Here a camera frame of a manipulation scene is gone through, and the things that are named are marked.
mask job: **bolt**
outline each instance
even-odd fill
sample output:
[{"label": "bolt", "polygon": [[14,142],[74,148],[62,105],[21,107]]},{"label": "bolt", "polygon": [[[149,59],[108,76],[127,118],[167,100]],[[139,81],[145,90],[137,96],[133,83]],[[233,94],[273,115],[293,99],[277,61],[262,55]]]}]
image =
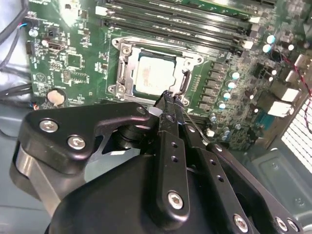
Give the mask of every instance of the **bolt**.
[{"label": "bolt", "polygon": [[299,228],[297,227],[297,225],[290,219],[287,219],[287,222],[289,223],[289,225],[296,231],[299,232]]},{"label": "bolt", "polygon": [[288,231],[288,228],[287,228],[286,224],[283,222],[283,220],[280,219],[279,217],[276,217],[275,219],[276,219],[276,221],[277,221],[279,227],[280,227],[283,231],[287,232],[287,231]]},{"label": "bolt", "polygon": [[168,193],[168,200],[170,205],[176,210],[180,210],[183,207],[183,200],[179,194],[175,192]]},{"label": "bolt", "polygon": [[28,32],[28,35],[31,36],[32,38],[36,38],[39,35],[39,33],[36,29],[31,28]]},{"label": "bolt", "polygon": [[142,115],[144,115],[145,114],[145,110],[144,110],[144,108],[143,107],[137,107],[137,109],[136,109],[140,114],[142,114]]},{"label": "bolt", "polygon": [[236,226],[237,226],[243,233],[248,232],[248,225],[247,225],[246,221],[245,221],[240,215],[234,214],[233,219],[234,219],[234,223],[236,224]]},{"label": "bolt", "polygon": [[128,47],[123,47],[122,48],[122,52],[124,53],[124,55],[129,55],[130,54],[130,49]]},{"label": "bolt", "polygon": [[222,152],[222,148],[219,146],[219,145],[214,145],[215,146],[215,148],[219,151],[219,152]]},{"label": "bolt", "polygon": [[39,127],[41,128],[41,130],[47,133],[54,133],[59,129],[58,124],[51,120],[41,121]]},{"label": "bolt", "polygon": [[191,125],[187,126],[189,128],[189,130],[194,133],[195,132],[195,128],[193,128]]},{"label": "bolt", "polygon": [[67,143],[74,150],[82,150],[86,146],[86,142],[79,136],[71,136]]}]

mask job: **ram slot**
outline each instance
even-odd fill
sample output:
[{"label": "ram slot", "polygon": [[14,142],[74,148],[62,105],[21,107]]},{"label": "ram slot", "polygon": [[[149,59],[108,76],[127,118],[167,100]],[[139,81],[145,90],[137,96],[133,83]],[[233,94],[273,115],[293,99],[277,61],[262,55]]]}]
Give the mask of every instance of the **ram slot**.
[{"label": "ram slot", "polygon": [[133,17],[127,17],[127,16],[120,16],[113,14],[113,16],[109,17],[109,19],[112,19],[114,21],[122,21],[126,25],[140,25],[143,26],[142,31],[147,31],[147,29],[150,30],[158,30],[162,31],[163,33],[166,33],[167,36],[173,35],[173,36],[179,36],[180,38],[184,40],[189,40],[189,41],[206,41],[208,43],[215,43],[215,44],[221,44],[221,46],[226,45],[230,47],[238,47],[240,48],[241,46],[237,43],[235,43],[232,40],[225,40],[225,39],[220,39],[213,37],[212,35],[207,35],[203,33],[199,33],[196,31],[190,31],[190,30],[185,30],[177,27],[173,27],[171,25],[163,25],[155,22],[150,22],[146,20],[141,20],[139,17],[133,18]]},{"label": "ram slot", "polygon": [[136,7],[125,7],[124,5],[114,5],[108,7],[109,12],[114,12],[111,15],[133,17],[140,20],[146,20],[154,23],[160,23],[165,26],[177,27],[195,33],[203,33],[207,36],[211,36],[217,39],[225,40],[240,40],[246,37],[239,34],[236,30],[224,29],[222,27],[216,27],[204,23],[197,22],[191,19],[184,19],[164,13],[156,13],[154,11],[142,10]]},{"label": "ram slot", "polygon": [[194,36],[188,37],[183,33],[179,33],[169,28],[163,28],[162,26],[152,27],[152,26],[145,25],[145,22],[142,22],[139,20],[135,20],[134,22],[130,22],[128,20],[133,20],[133,19],[126,19],[126,18],[106,19],[104,20],[102,25],[107,26],[107,27],[136,30],[138,32],[147,32],[155,36],[178,40],[183,43],[192,43],[194,45],[200,45],[200,46],[206,46],[206,47],[210,47],[214,49],[230,51],[232,53],[236,53],[236,51],[240,52],[237,45],[233,46],[230,44],[218,43],[217,40],[215,41],[203,40],[201,38],[197,38]]},{"label": "ram slot", "polygon": [[124,5],[134,6],[140,9],[171,14],[177,17],[182,17],[184,19],[196,20],[197,22],[203,22],[226,29],[237,30],[238,28],[242,28],[247,30],[250,27],[250,24],[248,22],[244,22],[236,18],[216,13],[209,13],[202,10],[192,9],[186,6],[171,4],[159,0],[114,0],[114,3],[122,3]]},{"label": "ram slot", "polygon": [[136,11],[136,15],[134,15],[134,13],[129,11],[121,11],[115,9],[115,13],[112,14],[112,16],[114,16],[115,18],[135,17],[136,19],[147,21],[149,23],[157,23],[159,25],[161,24],[164,27],[174,27],[177,30],[186,30],[187,32],[192,34],[201,34],[201,36],[208,36],[214,39],[227,41],[230,43],[232,43],[233,40],[238,41],[243,40],[245,38],[239,34],[227,32],[225,30],[213,26],[208,26],[199,23],[196,24],[195,22],[190,21],[177,21],[176,18],[170,19],[167,16],[151,15],[151,14],[153,13],[145,12],[145,14],[140,14],[138,11]]}]

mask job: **green circuit board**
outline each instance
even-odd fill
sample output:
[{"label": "green circuit board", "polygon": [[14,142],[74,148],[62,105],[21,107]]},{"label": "green circuit board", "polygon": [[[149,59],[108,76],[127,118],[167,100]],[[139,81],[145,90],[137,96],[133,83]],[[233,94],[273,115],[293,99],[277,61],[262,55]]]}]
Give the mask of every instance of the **green circuit board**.
[{"label": "green circuit board", "polygon": [[[255,113],[249,108],[251,104],[256,105],[272,83],[256,77],[257,65],[274,68],[277,71],[274,79],[278,79],[284,69],[284,64],[270,59],[271,52],[265,51],[267,38],[274,35],[275,41],[291,42],[294,45],[291,50],[274,42],[270,45],[286,56],[304,54],[306,48],[298,44],[307,40],[303,24],[311,7],[303,0],[261,2],[30,0],[26,50],[34,94],[46,97],[53,89],[63,91],[64,103],[56,106],[47,101],[41,108],[92,105],[104,100],[129,101],[116,94],[121,49],[113,43],[126,37],[153,41],[138,46],[148,52],[141,52],[139,60],[143,56],[144,61],[149,61],[149,57],[152,63],[157,63],[160,59],[155,58],[159,55],[151,50],[161,51],[165,59],[159,66],[168,68],[171,64],[177,66],[176,58],[182,57],[181,48],[184,48],[191,55],[202,58],[198,58],[200,63],[192,67],[183,94],[187,112],[194,119],[207,123],[214,113],[214,138],[228,142],[231,149],[247,149],[254,142],[250,135],[255,133],[261,137],[259,132],[269,131],[278,118],[263,111]],[[155,41],[166,46],[155,47]],[[153,65],[149,70],[150,77],[163,74],[161,68],[155,72]],[[147,85],[148,77],[142,79],[143,88],[138,91],[140,82],[137,81],[132,90],[134,99],[152,103],[157,95],[142,92],[148,88],[153,91],[153,87]],[[252,92],[252,100],[246,96],[246,91]],[[226,127],[230,134],[224,135]]]}]

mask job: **black cable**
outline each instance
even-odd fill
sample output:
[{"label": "black cable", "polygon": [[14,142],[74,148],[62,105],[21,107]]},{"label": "black cable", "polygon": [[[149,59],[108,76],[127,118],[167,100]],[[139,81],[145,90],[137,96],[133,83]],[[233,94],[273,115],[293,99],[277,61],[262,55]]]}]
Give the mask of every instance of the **black cable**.
[{"label": "black cable", "polygon": [[25,94],[30,94],[30,93],[32,93],[32,91],[33,90],[31,88],[29,88],[29,89],[25,89],[25,90],[16,91],[16,92],[13,92],[13,93],[8,93],[7,95],[5,95],[5,97],[0,97],[0,98],[22,96],[22,95],[25,95]]},{"label": "black cable", "polygon": [[31,84],[23,84],[20,86],[15,86],[15,87],[12,87],[12,88],[9,88],[6,90],[2,90],[2,91],[0,91],[0,98],[5,98],[5,97],[7,97],[8,94],[16,93],[16,92],[19,92],[19,91],[22,91],[25,89],[30,89],[31,87],[32,87]]},{"label": "black cable", "polygon": [[0,69],[1,72],[13,74],[15,76],[24,78],[24,79],[30,79],[31,75],[28,72],[20,71],[19,69],[13,68],[13,67],[3,67]]},{"label": "black cable", "polygon": [[4,137],[6,139],[9,139],[9,140],[17,140],[18,139],[16,136],[10,136],[10,135],[4,133],[1,129],[0,129],[0,136]]},{"label": "black cable", "polygon": [[21,0],[22,9],[8,26],[0,33],[0,45],[14,32],[28,12],[28,0]]},{"label": "black cable", "polygon": [[15,47],[19,41],[20,32],[21,32],[21,29],[20,29],[20,27],[18,27],[18,29],[16,31],[16,35],[15,35],[13,42],[12,42],[12,45],[10,47],[10,50],[9,50],[7,56],[4,58],[4,60],[0,63],[0,70],[3,69],[9,63],[9,61],[12,57],[13,51],[15,50]]}]

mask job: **robotic arm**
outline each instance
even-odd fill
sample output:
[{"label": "robotic arm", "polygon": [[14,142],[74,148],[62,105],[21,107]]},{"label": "robotic arm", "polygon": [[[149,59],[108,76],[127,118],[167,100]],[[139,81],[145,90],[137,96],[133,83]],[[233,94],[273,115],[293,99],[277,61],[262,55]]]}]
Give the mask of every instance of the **robotic arm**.
[{"label": "robotic arm", "polygon": [[[31,112],[11,178],[43,202],[49,234],[302,234],[227,149],[203,144],[182,106],[166,91],[148,110],[128,102]],[[140,155],[86,183],[100,135],[105,152]]]}]

